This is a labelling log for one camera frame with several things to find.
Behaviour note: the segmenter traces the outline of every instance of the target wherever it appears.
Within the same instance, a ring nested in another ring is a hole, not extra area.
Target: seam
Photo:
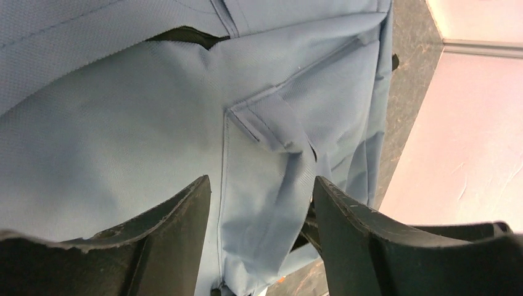
[[[336,54],[346,50],[348,47],[353,46],[352,43],[354,43],[355,41],[357,41],[357,38],[350,38],[350,40],[348,40],[346,43],[343,43],[342,45],[340,45],[337,48],[333,49],[331,52],[329,52],[326,55],[320,57],[318,60],[312,62],[312,64],[307,65],[306,67],[303,67],[300,71],[298,71],[298,72],[296,72],[294,74],[291,74],[291,76],[288,77],[283,82],[280,82],[280,83],[278,83],[278,84],[276,84],[276,85],[274,85],[274,86],[272,86],[272,87],[270,87],[268,89],[264,89],[264,90],[258,92],[256,95],[249,96],[247,98],[244,98],[244,99],[236,102],[235,104],[233,104],[232,107],[229,108],[229,110],[231,112],[234,112],[233,110],[242,110],[242,109],[248,107],[249,104],[251,104],[251,105],[252,104],[256,104],[256,103],[260,102],[261,100],[265,99],[266,97],[268,97],[270,95],[277,94],[278,91],[280,91],[282,88],[285,88],[288,84],[292,83],[293,81],[298,79],[300,76],[305,75],[309,71],[312,71],[315,67],[318,67],[319,65],[324,63],[326,60],[329,60],[330,58],[332,58]]]
[[[244,17],[245,24],[247,25],[247,29],[249,29],[249,34],[251,34],[252,32],[250,31],[249,22],[247,21],[247,17],[245,17],[245,14],[244,14],[244,11],[242,9],[242,6],[240,5],[240,1],[236,0],[236,3],[238,4],[238,8],[240,9],[240,12],[242,13],[242,15]]]
[[[114,5],[114,4],[117,4],[117,3],[123,2],[123,1],[126,1],[126,0],[116,0],[116,1],[109,2],[109,3],[107,3],[107,4],[103,5],[103,6],[97,7],[95,9],[92,9],[92,10],[87,11],[87,12],[84,12],[83,14],[77,15],[76,17],[72,17],[70,19],[67,19],[67,20],[64,20],[62,22],[59,22],[59,23],[57,23],[55,25],[51,25],[49,27],[42,28],[42,29],[40,29],[38,31],[31,32],[31,33],[29,33],[29,34],[27,34],[25,36],[19,37],[16,40],[13,40],[13,41],[10,41],[8,43],[4,43],[4,44],[0,45],[0,49],[4,49],[6,47],[13,46],[13,45],[15,45],[17,43],[20,43],[20,42],[28,39],[28,38],[31,38],[31,37],[34,37],[34,36],[38,36],[38,35],[43,34],[43,33],[47,32],[49,30],[52,30],[54,28],[60,27],[62,25],[66,25],[66,24],[68,24],[70,22],[74,22],[76,20],[79,20],[79,19],[81,19],[83,17],[86,17],[86,16],[88,16],[90,14],[93,14],[93,13],[99,12],[101,10],[104,10],[104,9]],[[194,10],[196,12],[200,12],[200,13],[203,13],[203,14],[215,14],[214,12],[208,12],[208,11],[202,11],[202,10],[194,9],[194,8],[192,8],[192,7],[190,7],[190,6],[186,5],[186,4],[183,4],[182,2],[179,2],[177,0],[172,0],[172,1],[178,3],[181,6],[184,6],[184,7],[188,8],[188,9]]]
[[[52,26],[40,29],[40,30],[38,30],[36,32],[29,33],[29,34],[27,34],[25,36],[20,37],[19,39],[16,39],[14,41],[2,44],[0,46],[0,49],[4,49],[5,47],[9,47],[9,46],[15,45],[15,44],[17,44],[17,43],[19,43],[19,42],[21,42],[23,40],[26,40],[27,38],[31,38],[31,37],[36,36],[36,35],[40,35],[40,34],[45,33],[45,32],[47,32],[47,31],[49,31],[51,29],[54,29],[54,28],[59,27],[61,25],[65,25],[66,23],[74,22],[75,20],[81,19],[82,17],[85,17],[85,16],[87,16],[89,14],[93,14],[95,12],[98,12],[100,10],[108,8],[109,6],[111,6],[113,4],[116,4],[118,2],[122,2],[122,1],[126,1],[126,0],[116,0],[116,1],[109,2],[109,3],[107,3],[107,4],[103,5],[103,6],[97,7],[95,9],[87,11],[87,12],[85,12],[83,14],[77,15],[76,17],[70,18],[68,20],[64,20],[63,22],[59,22],[59,23],[57,23],[55,25],[52,25]]]
[[[231,16],[230,11],[227,8],[227,5],[224,1],[220,0],[210,0],[212,6],[214,7],[214,10],[216,12],[216,15],[220,19],[223,26],[227,29],[227,32],[229,32],[229,36],[232,38],[237,38],[239,36],[238,29],[236,28],[236,25],[234,24],[233,17]]]
[[[369,184],[369,151],[367,150],[367,140],[368,139],[365,139],[365,141],[363,141],[363,147],[365,148],[365,175],[366,175],[366,178],[365,180],[367,181],[367,186],[366,186],[366,189],[367,189],[367,202],[365,203],[368,207],[370,202],[371,202],[371,197],[370,197],[370,187],[371,185]]]
[[[260,139],[258,139],[258,137],[256,137],[248,127],[245,126],[245,124],[243,123],[243,121],[238,117],[238,115],[236,115],[236,113],[234,113],[233,111],[231,111],[231,114],[234,115],[234,117],[236,117],[236,119],[238,120],[238,122],[249,132],[249,134],[258,142],[260,142]]]
[[[265,123],[265,121],[263,121],[263,119],[256,113],[254,113],[253,110],[251,110],[250,106],[247,105],[247,110],[250,111],[250,113],[254,114],[254,116],[256,116],[260,121],[261,123],[263,123],[263,125],[265,125],[265,127],[271,132],[271,134],[273,134],[273,137],[278,141],[278,143],[285,149],[285,145],[278,139],[278,137],[276,136],[276,134],[273,132],[273,130],[271,130],[271,128]]]
[[[218,222],[216,224],[216,234],[218,242],[216,247],[218,248],[218,271],[220,273],[220,284],[223,283],[224,279],[224,266],[223,266],[223,241],[221,239],[221,220],[225,208],[225,199],[227,194],[227,175],[229,173],[229,121],[227,114],[224,116],[223,123],[223,158],[221,164],[221,194],[220,194],[220,206],[218,208]]]

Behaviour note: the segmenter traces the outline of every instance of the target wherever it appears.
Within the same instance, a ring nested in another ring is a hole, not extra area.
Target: pink wall
[[[523,231],[523,59],[443,53],[380,211]]]
[[[520,43],[523,0],[427,0],[445,39]]]

